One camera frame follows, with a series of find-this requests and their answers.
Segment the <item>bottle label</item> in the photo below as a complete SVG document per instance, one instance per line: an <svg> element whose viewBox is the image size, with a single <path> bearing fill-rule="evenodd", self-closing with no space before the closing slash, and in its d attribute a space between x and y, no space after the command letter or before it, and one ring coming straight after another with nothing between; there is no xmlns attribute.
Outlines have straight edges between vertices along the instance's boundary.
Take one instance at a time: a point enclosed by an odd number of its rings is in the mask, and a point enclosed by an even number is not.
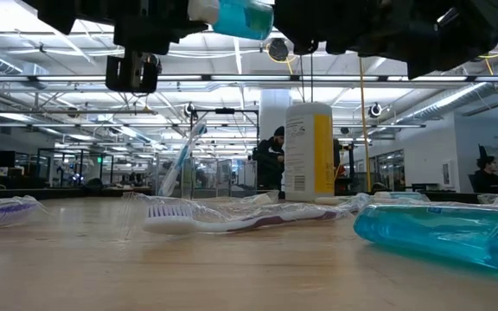
<svg viewBox="0 0 498 311"><path fill-rule="evenodd" d="M285 125L286 192L334 192L332 118L289 118Z"/></svg>
<svg viewBox="0 0 498 311"><path fill-rule="evenodd" d="M334 192L334 145L332 118L315 115L315 192Z"/></svg>
<svg viewBox="0 0 498 311"><path fill-rule="evenodd" d="M441 214L443 211L443 208L441 207L428 207L426 210L428 213L435 213L435 214Z"/></svg>

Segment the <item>yellow label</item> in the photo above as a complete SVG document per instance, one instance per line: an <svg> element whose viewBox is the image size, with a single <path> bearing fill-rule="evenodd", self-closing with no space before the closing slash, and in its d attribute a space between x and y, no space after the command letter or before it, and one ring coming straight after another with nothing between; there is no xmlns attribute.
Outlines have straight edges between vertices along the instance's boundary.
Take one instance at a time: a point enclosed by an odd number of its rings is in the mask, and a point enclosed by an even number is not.
<svg viewBox="0 0 498 311"><path fill-rule="evenodd" d="M334 138L332 117L315 115L315 192L334 192Z"/></svg>

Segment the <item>wooden table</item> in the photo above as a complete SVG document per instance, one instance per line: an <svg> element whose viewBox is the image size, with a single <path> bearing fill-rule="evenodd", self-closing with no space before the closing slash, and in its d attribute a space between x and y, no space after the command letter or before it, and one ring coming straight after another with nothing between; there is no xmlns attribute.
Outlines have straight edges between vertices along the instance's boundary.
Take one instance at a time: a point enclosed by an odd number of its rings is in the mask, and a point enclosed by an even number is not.
<svg viewBox="0 0 498 311"><path fill-rule="evenodd" d="M498 309L498 275L382 250L352 219L124 240L120 199L44 203L53 221L0 229L0 310Z"/></svg>

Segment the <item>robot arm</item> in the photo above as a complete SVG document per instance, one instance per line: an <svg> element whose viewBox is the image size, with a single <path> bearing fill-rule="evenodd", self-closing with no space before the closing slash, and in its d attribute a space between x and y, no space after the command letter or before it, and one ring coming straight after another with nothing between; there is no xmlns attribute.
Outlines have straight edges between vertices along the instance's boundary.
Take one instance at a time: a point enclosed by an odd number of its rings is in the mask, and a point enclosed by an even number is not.
<svg viewBox="0 0 498 311"><path fill-rule="evenodd" d="M17 1L64 34L77 18L114 25L114 43L125 51L124 58L109 57L106 85L117 92L154 92L161 71L154 54L208 28L188 19L189 1L202 0ZM498 0L276 0L274 26L295 54L313 53L325 41L329 54L404 61L413 79L492 50Z"/></svg>

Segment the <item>toothbrush handle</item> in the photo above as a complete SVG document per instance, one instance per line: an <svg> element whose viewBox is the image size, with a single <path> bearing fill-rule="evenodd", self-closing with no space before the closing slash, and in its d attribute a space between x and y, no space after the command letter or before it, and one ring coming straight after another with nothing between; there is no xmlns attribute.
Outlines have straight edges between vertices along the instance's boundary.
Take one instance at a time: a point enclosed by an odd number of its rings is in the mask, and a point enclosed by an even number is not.
<svg viewBox="0 0 498 311"><path fill-rule="evenodd" d="M339 215L337 212L329 211L301 211L286 212L278 215L261 216L254 219L244 219L227 223L201 223L204 232L244 232L265 225L282 225L300 220L327 220L334 219Z"/></svg>

